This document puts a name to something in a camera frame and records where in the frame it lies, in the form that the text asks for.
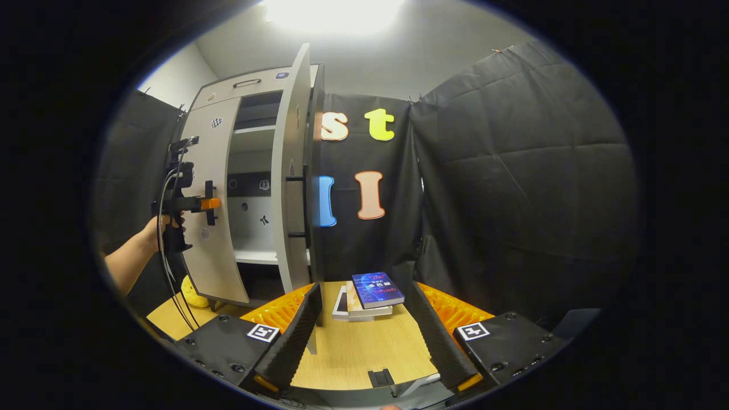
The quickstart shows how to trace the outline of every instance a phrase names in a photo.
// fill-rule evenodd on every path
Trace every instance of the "checkered sticker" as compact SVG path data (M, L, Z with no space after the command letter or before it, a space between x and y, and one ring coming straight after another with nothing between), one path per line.
M464 340L473 340L488 335L488 330L481 325L481 322L472 323L470 325L461 326L458 332L461 333Z
M272 328L271 326L258 324L254 328L252 328L250 332L248 332L248 337L270 343L273 338L276 337L277 333L278 328Z

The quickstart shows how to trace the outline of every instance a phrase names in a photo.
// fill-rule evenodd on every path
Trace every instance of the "black fabric backdrop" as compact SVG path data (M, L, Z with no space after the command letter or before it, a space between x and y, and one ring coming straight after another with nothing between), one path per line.
M426 194L417 279L545 328L610 301L638 252L636 172L612 110L573 65L539 42L509 47L410 119Z
M177 108L135 90L120 107L106 135L106 146L94 180L90 226L98 248L109 254L141 231L152 217L164 180L167 146L182 133ZM170 263L180 270L179 256ZM157 256L139 275L127 300L142 317L169 299Z
M395 136L388 141L370 136L370 121L364 115L378 108L394 116L394 122L386 127ZM321 141L319 173L334 178L332 214L337 218L336 225L321 229L320 268L324 278L351 280L352 274L372 271L411 274L412 266L399 269L417 258L421 224L420 173L408 131L410 104L393 98L327 94L324 111L343 112L349 128L349 135L342 141ZM383 175L382 218L357 217L362 200L354 175L362 171Z

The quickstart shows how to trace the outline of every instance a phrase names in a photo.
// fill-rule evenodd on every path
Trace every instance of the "gray wall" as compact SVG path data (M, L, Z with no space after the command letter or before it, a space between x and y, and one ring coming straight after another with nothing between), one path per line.
M265 7L255 5L196 43L215 75L224 78L288 65L301 44L310 42L311 61L326 67L327 92L415 99L491 49L531 39L503 17L462 1L406 0L392 26L376 35L281 27L266 23Z

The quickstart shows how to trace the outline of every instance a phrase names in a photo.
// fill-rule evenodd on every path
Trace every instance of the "yellow plush toy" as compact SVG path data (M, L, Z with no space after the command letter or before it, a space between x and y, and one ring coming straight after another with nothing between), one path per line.
M197 307L210 306L207 298L200 296L197 292L195 292L195 288L192 287L192 282L190 281L190 275L185 275L182 280L182 285L180 285L180 289L182 289L182 294L189 304Z

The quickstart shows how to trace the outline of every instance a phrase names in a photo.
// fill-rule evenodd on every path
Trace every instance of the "white cabinet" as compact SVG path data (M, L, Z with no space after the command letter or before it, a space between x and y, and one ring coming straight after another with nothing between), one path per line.
M309 265L316 269L319 207L307 203L318 200L310 181L318 178L312 152L323 71L303 45L290 67L242 74L198 93L182 131L183 139L200 136L184 157L194 163L194 178L183 194L204 196L212 181L221 199L215 225L204 213L185 215L192 248L183 257L200 295L256 306L316 276Z

